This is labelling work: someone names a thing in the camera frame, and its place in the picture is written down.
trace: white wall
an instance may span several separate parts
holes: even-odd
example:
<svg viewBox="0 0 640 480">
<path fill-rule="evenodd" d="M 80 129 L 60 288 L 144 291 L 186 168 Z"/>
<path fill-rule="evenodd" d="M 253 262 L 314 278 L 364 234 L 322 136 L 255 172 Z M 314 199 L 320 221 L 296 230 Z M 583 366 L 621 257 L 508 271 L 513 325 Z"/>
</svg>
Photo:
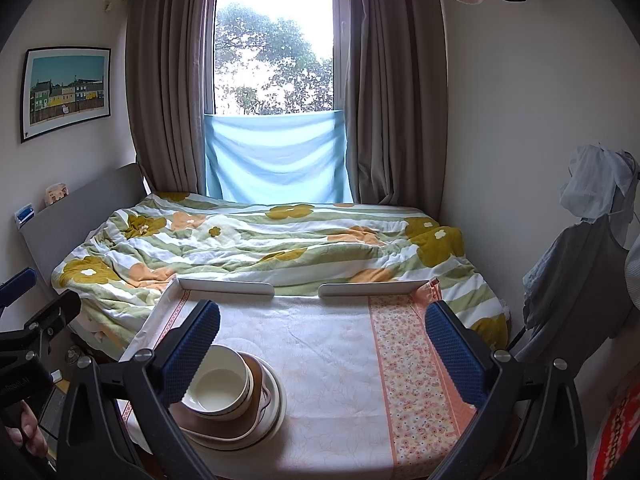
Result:
<svg viewBox="0 0 640 480">
<path fill-rule="evenodd" d="M 124 85 L 126 4 L 104 0 L 34 0 L 0 52 L 0 282 L 31 264 L 14 212 L 44 207 L 44 190 L 69 191 L 135 159 Z M 20 86 L 24 54 L 43 46 L 111 47 L 111 116 L 69 126 L 20 143 Z M 9 307 L 0 330 L 21 328 L 44 306 L 39 286 Z"/>
<path fill-rule="evenodd" d="M 577 221 L 559 205 L 571 150 L 601 142 L 640 160 L 640 46 L 610 0 L 445 0 L 444 8 L 442 214 L 463 230 L 469 259 L 519 330 L 523 275 Z M 590 431 L 606 392 L 638 361 L 640 330 L 628 330 L 585 364 L 577 386 Z"/>
</svg>

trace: gray headboard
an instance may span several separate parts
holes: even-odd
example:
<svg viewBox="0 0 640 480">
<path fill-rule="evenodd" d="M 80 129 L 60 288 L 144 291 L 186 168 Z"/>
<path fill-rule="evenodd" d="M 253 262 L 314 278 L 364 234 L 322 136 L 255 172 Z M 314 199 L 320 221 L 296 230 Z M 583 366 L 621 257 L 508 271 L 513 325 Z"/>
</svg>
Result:
<svg viewBox="0 0 640 480">
<path fill-rule="evenodd" d="M 137 164 L 111 171 L 40 211 L 20 229 L 47 287 L 51 273 L 84 242 L 89 231 L 116 209 L 135 206 L 146 196 Z"/>
</svg>

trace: picture frame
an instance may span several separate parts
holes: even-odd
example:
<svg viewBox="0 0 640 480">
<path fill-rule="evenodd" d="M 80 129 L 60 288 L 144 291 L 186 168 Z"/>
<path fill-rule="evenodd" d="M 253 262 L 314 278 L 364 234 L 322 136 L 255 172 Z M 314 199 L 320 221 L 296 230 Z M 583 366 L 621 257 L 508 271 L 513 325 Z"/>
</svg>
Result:
<svg viewBox="0 0 640 480">
<path fill-rule="evenodd" d="M 29 49 L 20 93 L 20 142 L 110 116 L 110 73 L 110 48 Z"/>
</svg>

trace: human hand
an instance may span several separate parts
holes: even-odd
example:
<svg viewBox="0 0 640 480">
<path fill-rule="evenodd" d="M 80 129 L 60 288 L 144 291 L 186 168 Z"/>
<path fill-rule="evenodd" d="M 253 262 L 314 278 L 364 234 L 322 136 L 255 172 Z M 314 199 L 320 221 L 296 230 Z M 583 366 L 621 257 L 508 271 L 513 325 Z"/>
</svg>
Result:
<svg viewBox="0 0 640 480">
<path fill-rule="evenodd" d="M 44 440 L 44 436 L 38 427 L 38 419 L 31 411 L 31 408 L 23 400 L 21 403 L 20 426 L 28 439 L 27 442 L 23 442 L 22 434 L 17 428 L 6 428 L 6 430 L 16 446 L 22 447 L 22 444 L 24 444 L 24 447 L 33 456 L 43 458 L 47 455 L 49 446 L 47 446 L 47 441 Z"/>
</svg>

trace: window frame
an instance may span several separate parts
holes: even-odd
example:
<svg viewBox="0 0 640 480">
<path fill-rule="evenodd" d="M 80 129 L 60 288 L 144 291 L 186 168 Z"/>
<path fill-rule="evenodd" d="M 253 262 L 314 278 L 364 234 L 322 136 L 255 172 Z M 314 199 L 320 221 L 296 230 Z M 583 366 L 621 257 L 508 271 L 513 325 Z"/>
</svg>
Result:
<svg viewBox="0 0 640 480">
<path fill-rule="evenodd" d="M 344 87 L 350 42 L 350 0 L 333 0 L 334 14 L 334 110 L 344 109 Z M 204 109 L 214 114 L 215 93 L 213 81 L 214 20 L 216 0 L 207 0 L 204 39 Z"/>
</svg>

